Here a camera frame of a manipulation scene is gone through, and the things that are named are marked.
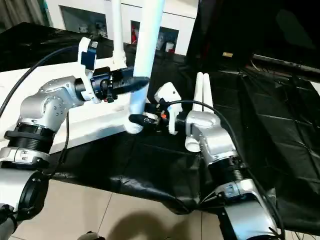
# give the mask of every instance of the robotic arm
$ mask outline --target robotic arm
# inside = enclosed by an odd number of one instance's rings
[[[32,219],[44,206],[49,177],[55,164],[49,152],[55,134],[69,109],[85,101],[112,103],[119,94],[135,92],[149,83],[147,77],[132,77],[133,68],[95,70],[97,42],[83,38],[78,62],[86,78],[54,79],[21,104],[13,131],[7,131],[7,147],[0,149],[0,240],[7,240],[21,221]]]
[[[222,206],[217,215],[224,239],[278,239],[277,225],[265,199],[229,133],[221,126],[220,118],[213,112],[183,112],[183,101],[171,82],[162,86],[154,98],[157,106],[147,104],[146,109],[152,110],[150,113],[156,116],[155,119],[145,115],[130,115],[129,119],[155,129],[167,126],[171,134],[182,131],[199,143],[203,160],[218,185],[209,197]]]

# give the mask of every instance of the white rod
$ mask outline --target white rod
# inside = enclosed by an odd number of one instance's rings
[[[204,74],[202,72],[198,72],[196,75],[193,100],[201,103],[203,102],[203,92],[204,92],[203,88],[204,88]],[[193,104],[192,110],[202,112],[202,106],[199,104]]]
[[[144,1],[134,62],[134,77],[151,77],[164,5],[165,0]],[[131,93],[130,114],[142,114],[144,112],[148,87],[149,85]],[[140,125],[129,120],[126,121],[124,126],[126,131],[132,134],[139,133],[143,129]]]
[[[210,107],[214,106],[211,93],[210,77],[208,73],[205,73],[203,75],[203,103],[208,104]],[[207,107],[204,107],[203,111],[208,113],[214,113],[214,111]]]
[[[194,97],[193,100],[198,102],[203,102],[203,91],[204,91],[204,74],[202,72],[198,72],[196,75],[195,89],[194,89]],[[192,110],[202,112],[202,107],[199,104],[193,104]],[[200,145],[197,140],[192,138],[191,136],[187,136],[184,142],[185,148],[193,153],[200,152]]]
[[[121,0],[112,0],[111,4],[113,23],[113,61],[117,63],[118,61],[126,60],[122,31]]]

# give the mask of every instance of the black cable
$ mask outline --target black cable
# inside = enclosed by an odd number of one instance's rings
[[[69,112],[66,114],[66,137],[65,137],[65,143],[64,147],[59,155],[58,158],[58,164],[55,167],[54,171],[49,176],[49,180],[52,179],[52,177],[56,174],[58,168],[61,166],[61,164],[65,163],[65,156],[68,149],[68,143],[69,143],[69,133],[70,133],[70,123],[69,123]]]
[[[13,88],[11,89],[11,91],[9,92],[9,94],[6,96],[6,98],[3,101],[3,104],[0,107],[0,118],[2,116],[2,114],[4,113],[10,99],[12,98],[12,96],[14,95],[15,91],[18,89],[18,87],[22,84],[22,82],[39,66],[43,65],[46,61],[48,61],[50,58],[52,58],[53,56],[78,48],[78,45],[73,45],[73,46],[67,46],[61,49],[58,49],[50,54],[48,54],[47,56],[45,56],[44,58],[42,58],[40,61],[38,61],[33,67],[31,67],[28,71],[25,72],[25,74],[23,74],[22,77],[20,77],[20,79],[16,82],[16,84],[13,86]]]
[[[170,105],[173,105],[173,104],[198,104],[198,105],[202,105],[212,111],[214,111],[214,113],[221,119],[224,121],[224,123],[228,126],[229,128],[229,131],[230,131],[230,135],[231,137],[233,138],[233,143],[235,145],[235,148],[237,149],[237,152],[238,154],[240,155],[241,157],[241,154],[239,152],[239,149],[240,149],[240,146],[239,146],[239,143],[237,141],[237,137],[236,137],[236,134],[235,134],[235,131],[233,130],[233,128],[231,127],[229,121],[226,119],[226,117],[220,112],[218,111],[217,109],[215,109],[213,106],[210,106],[208,104],[205,104],[203,102],[200,102],[200,101],[195,101],[195,100],[177,100],[177,101],[170,101],[170,102],[165,102],[164,103],[165,105],[167,106],[170,106]],[[247,168],[248,170],[248,173],[250,174],[252,180],[255,182],[258,190],[261,192],[262,196],[264,196],[265,200],[267,201],[269,207],[272,209],[273,213],[275,214],[277,220],[278,220],[278,223],[279,223],[279,228],[281,230],[281,234],[280,234],[280,238],[281,239],[285,239],[286,238],[286,233],[285,233],[285,226],[284,226],[284,223],[282,221],[282,218],[276,208],[276,206],[274,206],[274,204],[271,202],[271,200],[269,199],[266,191],[263,189],[263,187],[261,186],[261,184],[258,182],[258,180],[255,178],[255,176],[252,174],[252,172],[250,171],[249,168]]]
[[[300,238],[300,236],[298,235],[298,233],[297,233],[296,231],[295,231],[294,233],[295,233],[296,237],[298,238],[298,240],[301,240],[301,238]]]

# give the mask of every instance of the black tablecloth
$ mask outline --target black tablecloth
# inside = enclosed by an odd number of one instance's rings
[[[83,34],[22,23],[0,34],[0,71],[32,66],[46,54],[78,43]],[[98,58],[112,41],[98,39]],[[135,47],[125,46],[132,66]],[[47,64],[74,62],[74,52]],[[183,56],[157,52],[148,98],[173,82],[192,99],[196,74]],[[270,73],[209,72],[213,102],[235,130],[241,155],[276,206],[286,229],[320,235],[320,97],[310,82]],[[162,202],[177,214],[214,212],[202,200],[216,186],[202,159],[188,152],[183,133],[119,133],[69,149],[56,179]]]

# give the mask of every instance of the white cabinet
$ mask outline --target white cabinet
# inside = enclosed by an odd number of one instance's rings
[[[46,0],[52,27],[73,32],[105,31],[113,39],[111,1],[108,0]]]
[[[88,31],[94,32],[96,23],[105,24],[107,38],[113,40],[110,0],[46,0],[46,2],[54,28],[79,32],[79,28],[89,26]],[[123,41],[132,44],[133,35],[138,36],[144,0],[122,0],[121,3]],[[197,10],[198,0],[165,1],[160,28],[162,39],[159,41],[159,44],[163,45],[163,50],[166,49],[166,43],[169,43],[168,46],[172,45],[176,54],[187,54]]]

